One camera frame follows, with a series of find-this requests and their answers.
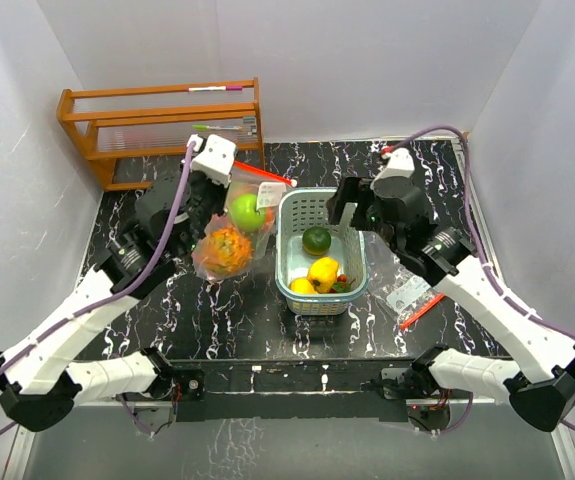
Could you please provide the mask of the green lime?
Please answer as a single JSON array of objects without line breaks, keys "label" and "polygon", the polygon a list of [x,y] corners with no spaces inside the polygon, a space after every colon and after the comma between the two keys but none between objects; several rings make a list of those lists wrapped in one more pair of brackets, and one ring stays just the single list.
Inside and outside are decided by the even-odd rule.
[{"label": "green lime", "polygon": [[232,201],[229,207],[229,217],[238,230],[251,233],[265,224],[266,210],[257,208],[256,194],[246,193]]}]

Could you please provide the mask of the small orange pineapple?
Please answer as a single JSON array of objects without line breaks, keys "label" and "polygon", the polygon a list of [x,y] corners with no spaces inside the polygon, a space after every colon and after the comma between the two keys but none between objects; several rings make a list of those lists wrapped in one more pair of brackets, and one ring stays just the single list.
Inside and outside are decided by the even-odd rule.
[{"label": "small orange pineapple", "polygon": [[244,270],[253,259],[251,240],[234,226],[211,232],[200,245],[198,261],[212,276],[232,276]]}]

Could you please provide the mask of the dark green round fruit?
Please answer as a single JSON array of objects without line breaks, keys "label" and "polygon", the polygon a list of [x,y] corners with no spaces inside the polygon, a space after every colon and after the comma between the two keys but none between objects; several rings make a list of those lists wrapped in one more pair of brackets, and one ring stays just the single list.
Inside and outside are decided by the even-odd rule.
[{"label": "dark green round fruit", "polygon": [[302,234],[303,249],[310,255],[323,256],[331,247],[331,234],[323,227],[313,226]]}]

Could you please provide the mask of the yellow bell pepper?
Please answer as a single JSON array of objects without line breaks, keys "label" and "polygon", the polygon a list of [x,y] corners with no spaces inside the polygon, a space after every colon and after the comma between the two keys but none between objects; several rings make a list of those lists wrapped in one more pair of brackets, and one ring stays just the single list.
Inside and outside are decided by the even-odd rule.
[{"label": "yellow bell pepper", "polygon": [[339,267],[337,260],[331,257],[322,257],[309,268],[307,280],[319,294],[326,294],[337,280]]}]

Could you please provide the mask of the cherry tomato bunch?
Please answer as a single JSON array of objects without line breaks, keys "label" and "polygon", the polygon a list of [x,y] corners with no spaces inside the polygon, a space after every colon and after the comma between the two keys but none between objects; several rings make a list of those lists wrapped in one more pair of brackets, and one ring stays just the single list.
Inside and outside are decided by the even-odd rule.
[{"label": "cherry tomato bunch", "polygon": [[332,284],[330,293],[349,293],[353,290],[355,280],[350,279],[347,275],[341,274],[337,277],[336,281]]}]

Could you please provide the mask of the yellow lemon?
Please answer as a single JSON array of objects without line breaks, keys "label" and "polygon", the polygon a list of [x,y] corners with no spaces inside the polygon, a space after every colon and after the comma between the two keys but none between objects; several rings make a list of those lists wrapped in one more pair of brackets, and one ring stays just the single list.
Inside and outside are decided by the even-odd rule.
[{"label": "yellow lemon", "polygon": [[292,292],[300,294],[300,295],[315,295],[317,294],[317,290],[314,285],[306,278],[300,277],[294,279],[289,288]]}]

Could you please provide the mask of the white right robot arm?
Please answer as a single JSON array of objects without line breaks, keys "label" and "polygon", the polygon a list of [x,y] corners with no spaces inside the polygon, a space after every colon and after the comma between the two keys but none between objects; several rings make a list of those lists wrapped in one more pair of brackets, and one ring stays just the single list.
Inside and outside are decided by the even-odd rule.
[{"label": "white right robot arm", "polygon": [[502,293],[468,238],[431,219],[426,194],[410,179],[342,179],[327,202],[331,224],[341,221],[349,203],[356,206],[353,228],[377,234],[403,267],[462,307],[509,354],[492,359],[436,345],[396,386],[427,397],[441,390],[486,396],[509,404],[532,427],[553,431],[575,406],[575,340],[537,324]]}]

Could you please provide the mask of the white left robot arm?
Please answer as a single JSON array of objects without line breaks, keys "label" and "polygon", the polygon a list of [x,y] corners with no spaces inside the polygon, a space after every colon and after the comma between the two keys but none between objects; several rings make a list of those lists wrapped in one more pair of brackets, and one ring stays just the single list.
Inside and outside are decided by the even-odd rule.
[{"label": "white left robot arm", "polygon": [[63,303],[16,346],[0,351],[0,406],[32,432],[63,420],[75,407],[134,393],[161,399],[177,383],[174,367],[154,347],[110,360],[78,354],[106,326],[146,299],[176,272],[224,210],[229,183],[201,171],[156,181],[134,216],[110,241]]}]

